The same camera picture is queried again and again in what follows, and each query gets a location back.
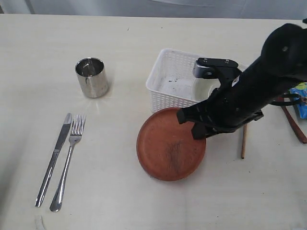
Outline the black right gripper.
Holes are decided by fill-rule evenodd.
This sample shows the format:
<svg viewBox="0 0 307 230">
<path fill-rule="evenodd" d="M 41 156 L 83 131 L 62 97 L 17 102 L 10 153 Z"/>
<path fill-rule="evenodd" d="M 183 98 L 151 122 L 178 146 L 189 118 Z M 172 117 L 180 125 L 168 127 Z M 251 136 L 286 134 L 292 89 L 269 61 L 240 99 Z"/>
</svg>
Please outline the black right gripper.
<svg viewBox="0 0 307 230">
<path fill-rule="evenodd" d="M 206 100 L 177 112 L 179 124 L 193 122 L 194 139 L 204 139 L 222 133 L 233 133 L 243 125 L 263 117 L 259 102 L 248 91 L 214 90 Z"/>
</svg>

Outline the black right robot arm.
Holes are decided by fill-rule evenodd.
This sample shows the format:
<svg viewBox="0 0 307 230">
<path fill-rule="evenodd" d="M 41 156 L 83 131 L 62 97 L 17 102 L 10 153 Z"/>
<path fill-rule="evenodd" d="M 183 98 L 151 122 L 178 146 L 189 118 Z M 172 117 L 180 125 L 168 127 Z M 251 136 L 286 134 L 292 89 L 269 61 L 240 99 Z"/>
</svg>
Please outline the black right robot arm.
<svg viewBox="0 0 307 230">
<path fill-rule="evenodd" d="M 193 122 L 194 139 L 232 133 L 263 117 L 262 108 L 307 80 L 307 31 L 286 23 L 266 39 L 260 56 L 245 70 L 230 59 L 199 58 L 193 75 L 217 79 L 210 96 L 177 112 L 180 124 Z"/>
</svg>

